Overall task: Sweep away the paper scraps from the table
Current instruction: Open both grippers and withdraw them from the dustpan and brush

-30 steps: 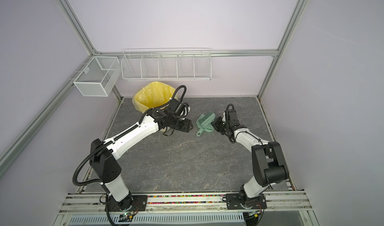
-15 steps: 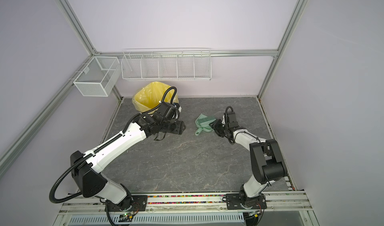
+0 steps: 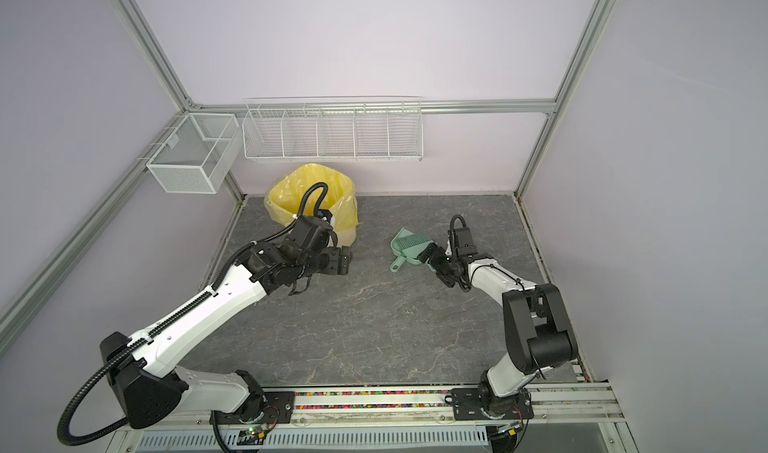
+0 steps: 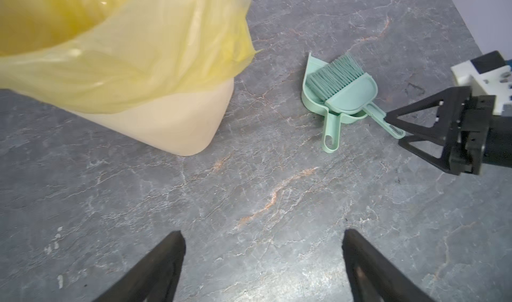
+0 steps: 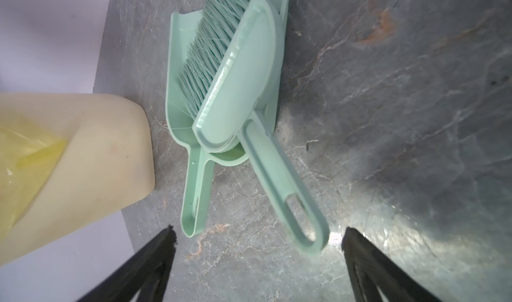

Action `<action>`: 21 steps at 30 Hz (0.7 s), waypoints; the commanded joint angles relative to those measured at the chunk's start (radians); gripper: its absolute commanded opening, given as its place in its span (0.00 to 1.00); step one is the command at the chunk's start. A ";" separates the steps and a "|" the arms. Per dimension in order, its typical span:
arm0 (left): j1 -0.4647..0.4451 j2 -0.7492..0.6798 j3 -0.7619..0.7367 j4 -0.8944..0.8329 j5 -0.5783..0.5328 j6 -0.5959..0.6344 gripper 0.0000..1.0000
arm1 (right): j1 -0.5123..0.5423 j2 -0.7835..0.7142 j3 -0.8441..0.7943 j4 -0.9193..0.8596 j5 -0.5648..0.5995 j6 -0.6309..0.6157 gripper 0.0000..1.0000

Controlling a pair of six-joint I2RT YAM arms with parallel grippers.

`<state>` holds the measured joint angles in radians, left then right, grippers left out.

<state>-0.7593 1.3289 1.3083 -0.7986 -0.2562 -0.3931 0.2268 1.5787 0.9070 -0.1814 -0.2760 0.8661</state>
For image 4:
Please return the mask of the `green plastic dustpan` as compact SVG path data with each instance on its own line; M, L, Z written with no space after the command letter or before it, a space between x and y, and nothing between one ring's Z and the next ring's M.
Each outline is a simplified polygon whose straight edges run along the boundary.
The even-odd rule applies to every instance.
M353 115L332 113L329 108L319 100L313 91L310 90L306 83L307 77L326 65L327 62L315 58L311 53L309 53L302 83L301 100L303 105L310 112L323 117L321 147L326 153L333 153L339 148L341 126L350 125L365 119L367 114L364 111L360 111Z

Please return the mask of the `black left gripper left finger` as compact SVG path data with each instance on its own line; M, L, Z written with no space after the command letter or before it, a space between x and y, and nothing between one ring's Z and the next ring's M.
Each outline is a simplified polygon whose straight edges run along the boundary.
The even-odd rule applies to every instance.
M173 301L186 254L181 231L173 231L96 301Z

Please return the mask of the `green hand brush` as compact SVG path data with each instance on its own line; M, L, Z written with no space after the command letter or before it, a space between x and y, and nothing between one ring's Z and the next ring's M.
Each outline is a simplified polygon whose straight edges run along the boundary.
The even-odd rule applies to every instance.
M363 111L394 138L405 136L405 131L385 121L386 112L373 102L378 94L376 81L349 53L313 71L305 83L330 111L347 115Z

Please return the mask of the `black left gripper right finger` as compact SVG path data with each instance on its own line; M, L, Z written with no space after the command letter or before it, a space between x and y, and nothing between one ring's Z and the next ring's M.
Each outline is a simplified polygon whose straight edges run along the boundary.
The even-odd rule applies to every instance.
M342 250L354 301L433 300L357 230L345 230Z

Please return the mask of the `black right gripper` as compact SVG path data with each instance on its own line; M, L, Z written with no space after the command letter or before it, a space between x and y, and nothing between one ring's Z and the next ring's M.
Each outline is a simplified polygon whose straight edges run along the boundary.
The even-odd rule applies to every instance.
M406 151L443 172L478 175L483 164L511 167L511 118L493 114L495 100L471 97L470 87L451 87L390 111L385 120L411 134L398 142ZM460 123L460 140L451 151L442 145L436 157L413 145L431 143L423 138L448 138Z

